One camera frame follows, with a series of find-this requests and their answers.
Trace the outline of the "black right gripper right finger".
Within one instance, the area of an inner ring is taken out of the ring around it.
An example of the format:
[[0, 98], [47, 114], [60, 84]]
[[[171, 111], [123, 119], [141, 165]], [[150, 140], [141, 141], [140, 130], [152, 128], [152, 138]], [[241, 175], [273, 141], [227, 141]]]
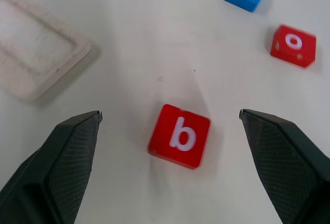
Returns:
[[253, 161], [283, 224], [330, 224], [330, 158], [293, 122], [239, 113]]

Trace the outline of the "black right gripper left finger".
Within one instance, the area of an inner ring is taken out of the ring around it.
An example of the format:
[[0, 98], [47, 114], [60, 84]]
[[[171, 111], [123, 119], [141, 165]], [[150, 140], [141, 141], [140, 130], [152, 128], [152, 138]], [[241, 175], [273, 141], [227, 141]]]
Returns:
[[74, 224], [102, 119], [91, 111], [54, 128], [0, 191], [0, 224]]

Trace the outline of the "red letter b block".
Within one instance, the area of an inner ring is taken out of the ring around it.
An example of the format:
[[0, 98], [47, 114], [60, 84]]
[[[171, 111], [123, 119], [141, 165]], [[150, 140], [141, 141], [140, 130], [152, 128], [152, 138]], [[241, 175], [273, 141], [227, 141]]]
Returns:
[[165, 104], [152, 133], [149, 154], [196, 169], [202, 161], [211, 120], [170, 104]]

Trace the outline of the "red letter o block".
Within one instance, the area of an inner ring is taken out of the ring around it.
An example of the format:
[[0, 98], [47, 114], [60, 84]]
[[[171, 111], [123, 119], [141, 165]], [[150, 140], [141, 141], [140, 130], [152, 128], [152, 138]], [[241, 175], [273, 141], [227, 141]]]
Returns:
[[280, 24], [275, 31], [270, 55], [307, 68], [316, 60], [317, 37], [312, 33]]

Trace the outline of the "light wooden tray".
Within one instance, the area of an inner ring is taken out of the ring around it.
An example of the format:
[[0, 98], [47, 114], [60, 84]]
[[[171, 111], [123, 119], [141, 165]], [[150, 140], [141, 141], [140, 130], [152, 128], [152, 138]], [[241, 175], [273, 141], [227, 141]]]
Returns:
[[0, 85], [34, 102], [99, 57], [88, 37], [30, 0], [0, 0]]

